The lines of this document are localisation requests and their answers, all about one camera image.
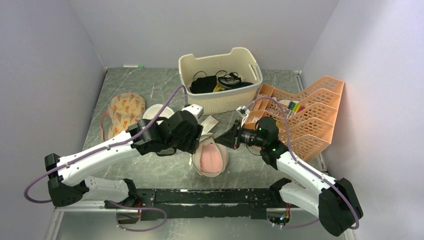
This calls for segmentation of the beige trim mesh laundry bag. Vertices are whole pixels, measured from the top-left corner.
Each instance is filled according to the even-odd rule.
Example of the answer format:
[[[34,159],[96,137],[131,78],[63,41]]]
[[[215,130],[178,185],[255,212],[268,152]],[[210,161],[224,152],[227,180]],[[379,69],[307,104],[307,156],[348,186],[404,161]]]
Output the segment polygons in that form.
[[[228,148],[216,143],[212,133],[206,133],[200,137],[195,153],[190,155],[189,165],[198,174],[215,178],[226,170],[228,162]]]

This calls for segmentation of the pink bra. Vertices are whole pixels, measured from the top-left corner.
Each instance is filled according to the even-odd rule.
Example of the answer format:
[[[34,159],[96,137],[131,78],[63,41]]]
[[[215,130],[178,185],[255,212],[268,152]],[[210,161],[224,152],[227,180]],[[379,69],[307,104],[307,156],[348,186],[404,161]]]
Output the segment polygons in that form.
[[[199,163],[202,173],[216,174],[222,170],[222,158],[215,145],[210,143],[202,147]]]

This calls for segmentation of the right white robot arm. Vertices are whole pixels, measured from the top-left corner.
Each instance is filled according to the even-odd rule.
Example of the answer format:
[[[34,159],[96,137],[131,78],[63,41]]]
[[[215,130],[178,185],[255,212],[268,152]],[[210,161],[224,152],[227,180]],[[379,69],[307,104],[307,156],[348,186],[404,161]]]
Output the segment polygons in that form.
[[[317,217],[324,229],[333,236],[359,227],[363,211],[352,183],[336,179],[311,167],[279,139],[276,121],[269,116],[260,118],[254,129],[235,120],[233,126],[216,137],[215,142],[230,149],[240,144],[260,148],[262,160],[269,166],[292,177],[270,193],[275,207],[285,203],[295,205]]]

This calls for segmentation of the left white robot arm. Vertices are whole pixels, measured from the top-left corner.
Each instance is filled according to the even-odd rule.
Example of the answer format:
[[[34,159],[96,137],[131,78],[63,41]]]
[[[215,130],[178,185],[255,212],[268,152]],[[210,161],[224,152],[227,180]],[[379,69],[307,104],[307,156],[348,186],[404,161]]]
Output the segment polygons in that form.
[[[203,126],[187,110],[155,121],[141,119],[111,139],[85,151],[45,157],[48,192],[55,207],[66,207],[81,200],[120,203],[126,208],[139,201],[138,190],[130,179],[107,180],[93,174],[120,160],[148,153],[170,156],[177,150],[194,154],[199,147]]]

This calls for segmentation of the grey trim mesh laundry bag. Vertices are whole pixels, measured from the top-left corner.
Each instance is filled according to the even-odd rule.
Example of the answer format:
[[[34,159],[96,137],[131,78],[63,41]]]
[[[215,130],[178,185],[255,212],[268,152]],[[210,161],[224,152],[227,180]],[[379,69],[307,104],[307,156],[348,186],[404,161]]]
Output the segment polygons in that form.
[[[151,105],[150,107],[148,107],[144,114],[142,115],[142,119],[145,120],[151,120],[154,118],[154,116],[161,110],[161,108],[163,107],[163,104],[154,104]],[[175,112],[168,106],[166,106],[164,108],[164,110],[160,113],[159,117],[165,117],[165,118],[169,118],[171,117]]]

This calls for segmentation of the small white red box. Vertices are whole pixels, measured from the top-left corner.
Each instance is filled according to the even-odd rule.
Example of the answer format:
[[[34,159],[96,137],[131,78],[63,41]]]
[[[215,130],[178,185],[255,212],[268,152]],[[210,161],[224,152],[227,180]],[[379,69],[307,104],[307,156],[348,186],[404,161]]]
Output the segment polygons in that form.
[[[201,126],[203,127],[202,129],[202,135],[205,135],[207,133],[209,133],[217,124],[218,124],[218,120],[215,119],[213,116],[209,115],[202,123]]]

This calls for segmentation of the black garments in basket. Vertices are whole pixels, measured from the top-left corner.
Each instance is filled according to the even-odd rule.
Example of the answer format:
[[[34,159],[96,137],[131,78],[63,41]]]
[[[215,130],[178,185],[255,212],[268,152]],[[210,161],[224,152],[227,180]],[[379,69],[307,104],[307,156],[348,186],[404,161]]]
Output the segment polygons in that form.
[[[225,70],[219,70],[215,75],[207,75],[201,70],[194,74],[189,90],[193,94],[207,94],[235,90],[253,84],[244,81],[237,72],[227,73]]]

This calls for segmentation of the cream plastic basket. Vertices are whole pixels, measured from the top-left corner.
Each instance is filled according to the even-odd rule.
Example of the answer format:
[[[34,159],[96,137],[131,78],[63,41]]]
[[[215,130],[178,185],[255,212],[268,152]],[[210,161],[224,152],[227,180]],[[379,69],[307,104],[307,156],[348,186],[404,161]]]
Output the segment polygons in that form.
[[[246,106],[263,83],[259,64],[245,47],[204,57],[186,54],[179,58],[178,69],[189,104],[202,106],[206,115]]]

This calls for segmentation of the floral orange sleep mask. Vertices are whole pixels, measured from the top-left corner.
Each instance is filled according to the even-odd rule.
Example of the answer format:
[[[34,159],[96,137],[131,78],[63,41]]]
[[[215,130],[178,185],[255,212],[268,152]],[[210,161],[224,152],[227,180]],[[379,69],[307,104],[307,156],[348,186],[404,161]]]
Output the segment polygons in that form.
[[[145,99],[137,93],[114,96],[100,118],[100,137],[107,141],[137,123],[146,110]]]

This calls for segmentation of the coloured markers set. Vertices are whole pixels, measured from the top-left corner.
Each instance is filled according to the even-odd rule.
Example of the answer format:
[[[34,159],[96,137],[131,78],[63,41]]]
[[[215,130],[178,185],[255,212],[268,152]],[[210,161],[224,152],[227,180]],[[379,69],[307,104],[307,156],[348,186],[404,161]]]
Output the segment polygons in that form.
[[[305,108],[306,107],[304,105],[301,105],[298,102],[290,101],[290,103],[287,107],[287,111],[288,111],[287,116],[290,118],[290,117],[294,116],[295,114],[297,114],[298,112],[302,111]]]

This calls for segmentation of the green white marker pen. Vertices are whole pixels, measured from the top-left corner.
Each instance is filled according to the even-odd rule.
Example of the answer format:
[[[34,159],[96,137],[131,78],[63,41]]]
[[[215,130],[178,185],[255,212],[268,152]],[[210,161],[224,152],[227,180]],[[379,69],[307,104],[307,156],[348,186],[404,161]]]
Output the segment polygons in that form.
[[[123,65],[122,67],[123,68],[144,68],[145,66],[144,65],[129,65],[129,64],[127,64],[127,65]]]

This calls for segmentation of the orange plastic file organizer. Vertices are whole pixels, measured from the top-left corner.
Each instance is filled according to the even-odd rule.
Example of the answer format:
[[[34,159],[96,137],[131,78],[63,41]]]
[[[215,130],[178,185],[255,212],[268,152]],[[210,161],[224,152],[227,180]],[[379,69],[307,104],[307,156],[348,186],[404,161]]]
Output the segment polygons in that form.
[[[323,152],[332,142],[335,122],[341,102],[344,82],[323,76],[297,94],[291,94],[264,84],[244,127],[254,130],[261,117],[271,117],[279,128],[283,143],[290,141],[293,152],[308,162]],[[288,117],[290,101],[305,106]]]

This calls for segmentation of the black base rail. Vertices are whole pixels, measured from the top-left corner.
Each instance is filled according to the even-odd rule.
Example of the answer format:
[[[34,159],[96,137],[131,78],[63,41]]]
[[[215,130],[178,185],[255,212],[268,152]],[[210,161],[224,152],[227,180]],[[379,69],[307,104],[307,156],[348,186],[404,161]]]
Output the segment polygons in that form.
[[[142,221],[169,219],[249,217],[265,220],[271,209],[284,210],[287,204],[273,188],[169,189],[138,188],[120,202],[141,208]]]

